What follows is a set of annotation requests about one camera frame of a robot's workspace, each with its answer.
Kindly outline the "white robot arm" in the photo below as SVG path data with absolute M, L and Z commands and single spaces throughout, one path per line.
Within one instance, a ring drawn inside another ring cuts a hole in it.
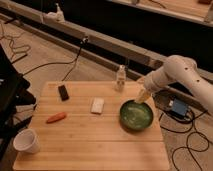
M 199 75 L 195 60 L 180 55 L 167 57 L 160 68 L 143 78 L 143 89 L 140 90 L 135 102 L 143 103 L 152 93 L 159 92 L 175 82 L 187 88 L 200 104 L 213 114 L 213 84 Z

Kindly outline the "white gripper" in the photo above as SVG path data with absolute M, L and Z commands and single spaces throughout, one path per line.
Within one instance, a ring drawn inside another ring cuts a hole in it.
M 149 98 L 149 92 L 155 93 L 160 90 L 160 87 L 153 81 L 150 74 L 140 77 L 137 82 L 142 84 L 145 89 L 141 89 L 135 102 L 141 104 Z

